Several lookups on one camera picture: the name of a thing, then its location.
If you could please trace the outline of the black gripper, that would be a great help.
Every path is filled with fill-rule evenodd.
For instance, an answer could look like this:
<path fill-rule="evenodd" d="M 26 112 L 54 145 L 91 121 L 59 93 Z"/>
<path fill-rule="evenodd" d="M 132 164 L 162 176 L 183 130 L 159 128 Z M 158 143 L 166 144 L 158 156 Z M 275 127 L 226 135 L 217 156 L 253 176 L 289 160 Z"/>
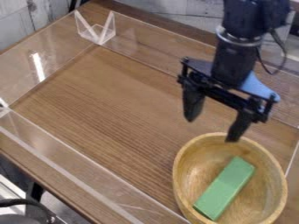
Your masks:
<path fill-rule="evenodd" d="M 178 82 L 182 85 L 183 115 L 191 123 L 202 113 L 205 100 L 223 103 L 238 111 L 226 141 L 235 143 L 251 123 L 265 122 L 278 93 L 267 87 L 254 68 L 261 60 L 262 38 L 219 40 L 214 61 L 184 57 Z"/>

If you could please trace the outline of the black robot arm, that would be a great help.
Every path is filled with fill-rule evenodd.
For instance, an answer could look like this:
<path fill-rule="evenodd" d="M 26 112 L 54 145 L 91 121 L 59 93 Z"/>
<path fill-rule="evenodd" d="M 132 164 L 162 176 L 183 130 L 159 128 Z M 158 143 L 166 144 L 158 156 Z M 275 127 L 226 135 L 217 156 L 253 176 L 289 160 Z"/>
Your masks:
<path fill-rule="evenodd" d="M 238 111 L 226 140 L 237 142 L 254 123 L 266 122 L 279 94 L 258 79 L 254 67 L 263 62 L 261 46 L 271 35 L 285 43 L 277 29 L 286 25 L 290 0 L 223 0 L 223 20 L 214 61 L 184 57 L 178 82 L 182 85 L 183 115 L 194 121 L 205 99 L 211 98 Z"/>

